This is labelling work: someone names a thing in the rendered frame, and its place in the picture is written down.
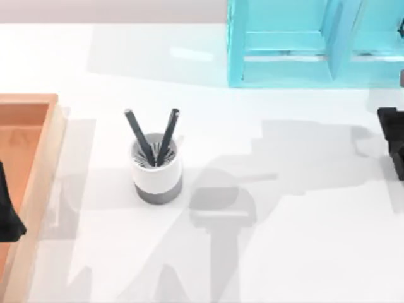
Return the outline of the light blue rack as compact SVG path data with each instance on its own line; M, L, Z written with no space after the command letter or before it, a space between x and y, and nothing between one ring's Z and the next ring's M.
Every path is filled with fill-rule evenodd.
M398 88L404 0L227 0L232 88Z

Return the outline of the dark grey pen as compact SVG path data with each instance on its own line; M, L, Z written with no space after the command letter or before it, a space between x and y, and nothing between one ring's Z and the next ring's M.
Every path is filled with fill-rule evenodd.
M128 123L136 137L136 140L138 142L138 145L141 149L141 151L144 153L147 162L149 165L152 167L155 166L155 157L153 154L153 150L149 142L147 141L145 135L143 134L143 131L140 128L140 125L138 124L138 121L131 109L126 109L124 111L124 114L126 116L126 119L128 120Z
M163 134L160 149L159 149L159 152L158 152L158 155L157 155L156 164L157 164L158 167L162 166L163 163L164 163L164 158L165 158L165 155L167 154L167 151L169 149L169 145L170 145L170 142L172 140L172 136L173 136L176 124L177 124L178 117L179 117L179 109L177 109L177 108L172 109L171 113L170 113L168 123L167 123L167 127L165 129L164 134Z

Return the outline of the white and grey pen holder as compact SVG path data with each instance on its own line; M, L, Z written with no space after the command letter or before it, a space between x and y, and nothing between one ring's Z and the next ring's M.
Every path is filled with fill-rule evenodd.
M182 162L179 145L172 139L163 165L152 167L137 141L133 141L129 156L131 177L138 196L153 205L163 205L178 197L182 189Z

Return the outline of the shallow salmon-coloured box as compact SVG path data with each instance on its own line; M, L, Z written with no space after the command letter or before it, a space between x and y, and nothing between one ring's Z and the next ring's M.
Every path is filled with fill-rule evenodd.
M56 174L66 118L54 93L0 93L0 161L13 206L27 228L14 244L0 244L0 281L17 258L27 270Z

